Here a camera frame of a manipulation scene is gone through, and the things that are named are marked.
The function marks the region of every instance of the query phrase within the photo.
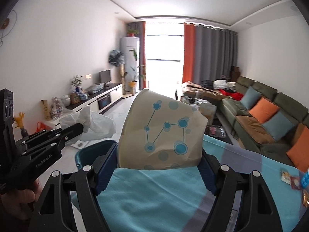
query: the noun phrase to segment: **wall socket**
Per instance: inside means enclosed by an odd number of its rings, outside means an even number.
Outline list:
[[[92,78],[91,74],[81,76],[81,81]]]

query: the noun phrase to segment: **blue dot pattern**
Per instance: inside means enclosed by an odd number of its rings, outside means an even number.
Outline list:
[[[165,122],[164,123],[164,128],[166,128],[166,129],[171,128],[171,123],[170,122]]]
[[[145,151],[147,153],[152,153],[154,150],[155,150],[155,145],[153,143],[149,142],[145,145]]]
[[[154,103],[152,106],[155,110],[159,110],[161,108],[161,105],[159,103]]]
[[[160,152],[159,155],[159,160],[161,161],[167,161],[168,160],[168,153],[167,152]]]
[[[178,126],[180,128],[186,128],[188,126],[188,120],[182,118],[178,121]]]
[[[172,110],[177,110],[179,107],[179,104],[177,101],[171,101],[168,103],[168,107]]]
[[[178,143],[177,145],[174,146],[174,151],[178,155],[183,155],[187,153],[188,147],[185,143]]]
[[[154,109],[154,112],[152,114],[152,116],[150,117],[150,120],[149,120],[149,123],[152,119],[152,117],[154,116],[155,112],[157,110],[159,110],[161,108],[161,104],[162,104],[162,101],[161,100],[158,100],[156,103],[154,103],[152,105],[153,109]],[[179,103],[177,101],[170,101],[168,103],[168,107],[171,109],[171,110],[177,110],[179,108]],[[197,109],[195,107],[192,107],[192,111],[196,111]],[[175,143],[174,143],[174,152],[177,154],[177,155],[183,155],[183,154],[186,154],[187,151],[188,151],[188,146],[185,144],[185,134],[190,134],[191,133],[191,129],[186,129],[186,127],[188,127],[189,125],[189,120],[190,118],[185,116],[183,118],[181,118],[180,120],[178,120],[177,123],[173,123],[171,124],[170,122],[165,122],[163,124],[163,127],[162,127],[162,130],[159,132],[159,134],[156,136],[156,138],[154,139],[153,143],[152,142],[149,142],[149,131],[150,131],[150,127],[149,127],[149,123],[144,126],[144,130],[147,132],[146,133],[146,137],[147,137],[147,144],[145,145],[145,151],[147,153],[153,153],[156,149],[155,147],[155,142],[156,140],[158,139],[158,137],[160,136],[160,134],[165,131],[165,132],[169,132],[172,128],[172,125],[175,125],[176,127],[179,127],[181,129],[183,129],[183,131],[181,131],[183,133],[183,140],[177,140]],[[166,152],[166,151],[161,151],[158,153],[158,159],[160,161],[167,161],[169,159],[169,154]],[[178,168],[180,167],[177,163],[174,163],[170,166],[170,168]],[[144,169],[145,170],[154,170],[153,166],[151,165],[145,165],[144,166]]]

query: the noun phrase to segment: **white cabinet drawer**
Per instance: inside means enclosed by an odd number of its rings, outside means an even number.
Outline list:
[[[90,106],[91,111],[96,112],[96,113],[99,111],[97,100],[95,102],[92,102],[89,106]]]
[[[122,86],[111,91],[111,102],[118,100],[120,97],[122,97]]]

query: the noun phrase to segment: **tv stand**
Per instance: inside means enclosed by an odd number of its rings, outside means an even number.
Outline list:
[[[103,109],[99,109],[98,99],[108,93],[110,93],[110,96],[111,96],[111,103],[107,105],[106,107],[104,107]],[[104,87],[102,90],[98,91],[97,93],[91,94],[87,100],[67,106],[67,109],[69,110],[69,112],[65,113],[63,116],[57,119],[54,119],[54,120],[45,120],[43,123],[49,126],[51,129],[58,129],[60,128],[59,120],[65,117],[66,115],[69,115],[70,113],[76,113],[80,111],[86,105],[90,106],[91,111],[94,111],[97,113],[103,113],[109,107],[118,103],[118,101],[122,99],[122,96],[123,96],[122,95],[122,84],[113,84],[113,83],[108,84],[107,87]]]

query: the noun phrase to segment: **blue towel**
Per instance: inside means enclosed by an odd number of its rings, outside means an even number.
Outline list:
[[[305,208],[300,191],[280,180],[280,170],[298,176],[296,168],[206,135],[203,148],[237,172],[260,171],[273,195],[283,231],[290,232],[295,227]],[[97,199],[112,232],[200,232],[214,202],[197,167],[159,171],[116,169],[107,189]],[[235,197],[235,214],[239,202],[240,192]],[[234,225],[235,220],[231,220],[230,226]]]

